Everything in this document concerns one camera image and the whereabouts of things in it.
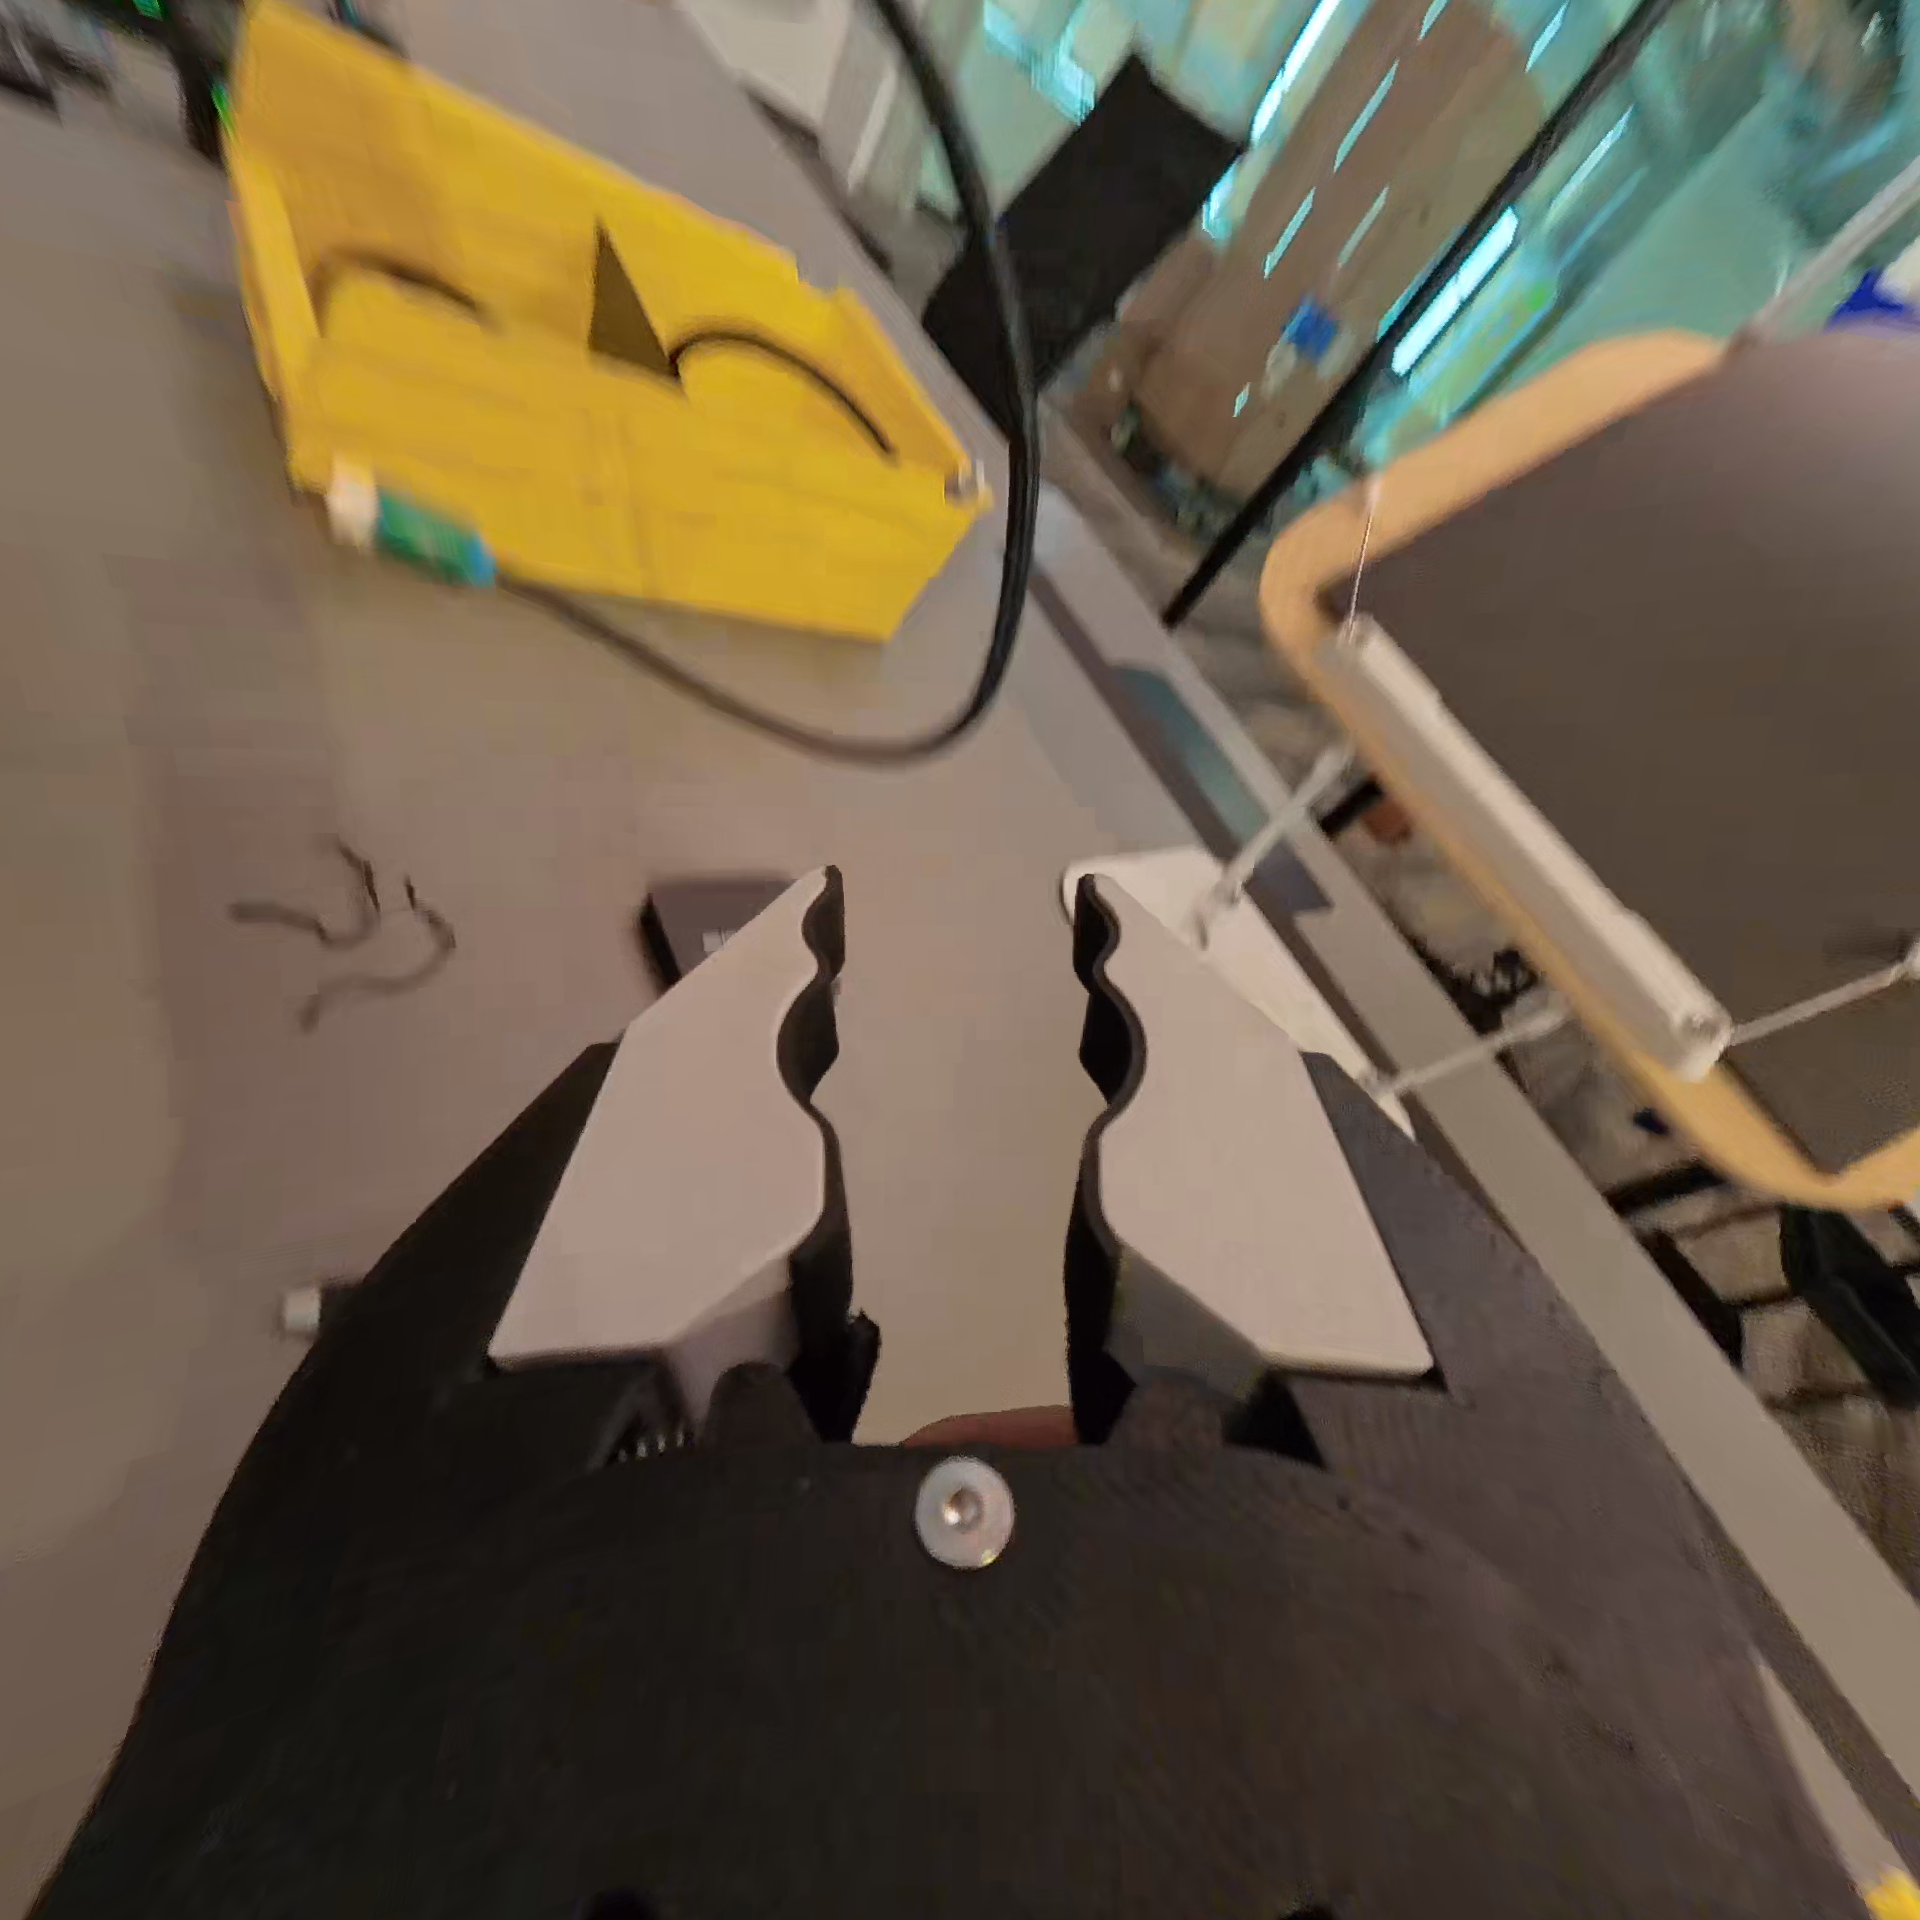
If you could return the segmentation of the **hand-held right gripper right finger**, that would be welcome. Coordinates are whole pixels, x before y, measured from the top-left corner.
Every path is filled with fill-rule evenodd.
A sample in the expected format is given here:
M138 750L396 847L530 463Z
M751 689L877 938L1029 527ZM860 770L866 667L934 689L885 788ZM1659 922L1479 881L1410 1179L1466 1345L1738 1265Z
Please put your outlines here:
M1074 1406L1147 1375L1233 1403L1270 1375L1427 1380L1433 1349L1305 1054L1233 972L1110 873L1071 897L1102 1097L1063 1293Z

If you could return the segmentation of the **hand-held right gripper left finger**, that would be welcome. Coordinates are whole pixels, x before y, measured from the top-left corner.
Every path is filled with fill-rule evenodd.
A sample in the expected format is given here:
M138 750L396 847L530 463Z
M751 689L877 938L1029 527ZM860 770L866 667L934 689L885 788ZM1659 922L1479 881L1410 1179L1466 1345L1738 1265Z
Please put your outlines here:
M791 1366L799 1261L845 1223L814 1091L837 1055L837 869L791 881L621 1031L486 1355Z

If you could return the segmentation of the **yellow plastic bin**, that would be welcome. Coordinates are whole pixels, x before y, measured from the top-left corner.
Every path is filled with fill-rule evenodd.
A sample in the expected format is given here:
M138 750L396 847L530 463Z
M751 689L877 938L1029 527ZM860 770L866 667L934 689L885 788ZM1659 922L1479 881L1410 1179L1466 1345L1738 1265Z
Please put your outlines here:
M417 503L498 574L889 641L993 507L850 292L295 5L254 5L226 174L298 491Z

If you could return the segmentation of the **dark adapter hub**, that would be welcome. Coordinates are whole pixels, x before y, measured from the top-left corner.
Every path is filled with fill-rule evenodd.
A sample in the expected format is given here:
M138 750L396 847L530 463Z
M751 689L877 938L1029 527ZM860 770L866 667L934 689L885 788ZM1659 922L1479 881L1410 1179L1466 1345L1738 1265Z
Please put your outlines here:
M692 873L654 883L635 917L635 942L657 990L679 985L791 883L778 873Z

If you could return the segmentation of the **stack of cardboard boxes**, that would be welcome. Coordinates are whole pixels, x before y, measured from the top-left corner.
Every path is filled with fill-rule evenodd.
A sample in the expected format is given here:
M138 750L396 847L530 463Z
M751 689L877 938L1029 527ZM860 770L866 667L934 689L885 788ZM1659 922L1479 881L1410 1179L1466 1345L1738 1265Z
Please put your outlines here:
M1145 477L1244 500L1526 143L1541 91L1494 5L1339 5L1222 231L1122 303L1071 425Z

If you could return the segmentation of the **black high-back office chair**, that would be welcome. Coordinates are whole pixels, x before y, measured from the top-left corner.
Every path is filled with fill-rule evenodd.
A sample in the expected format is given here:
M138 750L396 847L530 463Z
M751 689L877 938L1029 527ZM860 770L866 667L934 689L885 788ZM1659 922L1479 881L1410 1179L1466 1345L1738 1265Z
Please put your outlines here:
M1193 227L1242 143L1188 107L1138 53L998 218L1035 390Z

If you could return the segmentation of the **black device with lit display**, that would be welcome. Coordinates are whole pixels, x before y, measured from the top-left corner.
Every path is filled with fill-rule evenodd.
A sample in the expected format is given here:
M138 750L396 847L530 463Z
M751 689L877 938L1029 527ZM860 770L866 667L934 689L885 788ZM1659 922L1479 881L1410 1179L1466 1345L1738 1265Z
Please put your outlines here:
M187 148L223 170L228 79L247 2L156 2L154 29L174 74Z

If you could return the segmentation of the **black partition post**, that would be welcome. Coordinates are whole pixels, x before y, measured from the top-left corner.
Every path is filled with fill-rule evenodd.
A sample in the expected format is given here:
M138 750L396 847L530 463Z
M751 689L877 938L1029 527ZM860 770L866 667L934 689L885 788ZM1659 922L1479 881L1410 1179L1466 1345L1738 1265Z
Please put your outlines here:
M1473 218L1455 229L1446 247L1431 261L1425 274L1407 284L1401 299L1385 315L1385 322L1377 326L1377 337L1367 345L1365 354L1341 377L1333 393L1321 399L1303 427L1303 434L1270 467L1253 494L1249 494L1236 514L1222 525L1199 562L1195 562L1191 574L1185 579L1181 588L1166 601L1159 613L1159 621L1166 630L1173 633L1186 625L1228 565L1236 559L1242 549L1270 519L1284 494L1291 491L1323 454L1353 431L1367 399L1373 396L1377 383L1393 374L1394 359L1405 337L1427 325L1428 315L1444 301L1446 292L1459 292L1459 301L1451 309L1453 314L1474 298L1477 286L1463 286L1467 268L1479 261L1483 270L1491 271L1497 266L1497 258L1491 253L1487 236L1503 222L1503 215L1518 204L1519 194L1531 188L1551 156L1564 148L1578 119L1593 107L1598 97L1612 86L1627 67L1633 67L1646 42L1671 12L1674 2L1633 5L1615 31L1593 53L1578 74L1574 83L1551 102L1541 125L1531 132L1526 147L1518 148L1499 179L1487 183L1487 189Z

